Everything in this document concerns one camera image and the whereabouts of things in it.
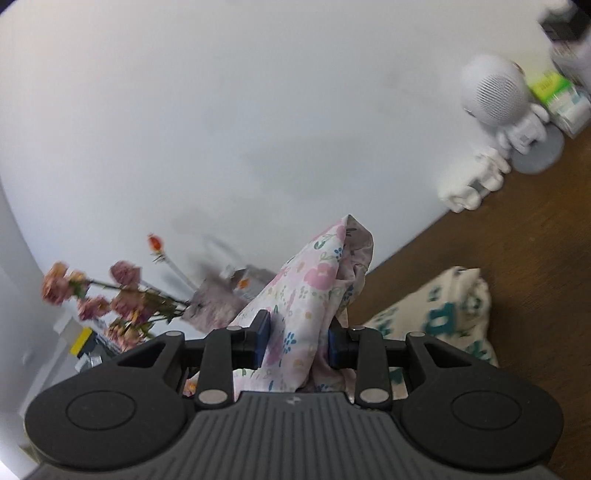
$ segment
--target wooden floor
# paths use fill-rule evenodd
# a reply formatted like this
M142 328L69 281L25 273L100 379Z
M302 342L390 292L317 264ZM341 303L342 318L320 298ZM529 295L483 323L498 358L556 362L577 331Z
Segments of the wooden floor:
M567 140L543 174L511 173L478 210L448 213L370 273L351 322L454 265L480 267L490 285L489 338L501 367L562 406L550 467L566 480L591 479L591 128Z

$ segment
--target orange flower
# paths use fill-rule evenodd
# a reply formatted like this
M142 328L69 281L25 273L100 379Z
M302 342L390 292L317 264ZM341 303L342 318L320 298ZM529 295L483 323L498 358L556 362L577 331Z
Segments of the orange flower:
M148 243L150 244L150 248L152 252L155 254L162 253L163 243L159 236L154 235L153 233L148 235Z

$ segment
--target metal screw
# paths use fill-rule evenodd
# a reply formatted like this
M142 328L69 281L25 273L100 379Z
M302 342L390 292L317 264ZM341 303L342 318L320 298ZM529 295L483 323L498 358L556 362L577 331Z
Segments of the metal screw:
M207 405L217 405L223 403L228 399L228 394L223 390L212 388L210 390L203 390L199 394L199 401Z
M359 398L365 403L382 403L389 399L390 395L381 388L366 388L359 394Z

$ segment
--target gray round base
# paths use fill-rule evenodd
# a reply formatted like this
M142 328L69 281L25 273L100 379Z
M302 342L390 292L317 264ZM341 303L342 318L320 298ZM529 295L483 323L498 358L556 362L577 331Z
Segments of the gray round base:
M513 169L519 173L534 175L542 173L555 164L562 154L564 147L564 135L554 124L546 125L548 138L545 142L534 142L527 155L522 155L517 150L511 154Z

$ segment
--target white robot figurine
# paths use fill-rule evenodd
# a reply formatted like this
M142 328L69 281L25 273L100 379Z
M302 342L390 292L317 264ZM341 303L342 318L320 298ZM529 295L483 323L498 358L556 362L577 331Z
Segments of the white robot figurine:
M546 141L548 112L530 103L523 71L498 55L479 55L462 71L462 105L482 123L497 127L496 140L507 151L526 155L534 141Z

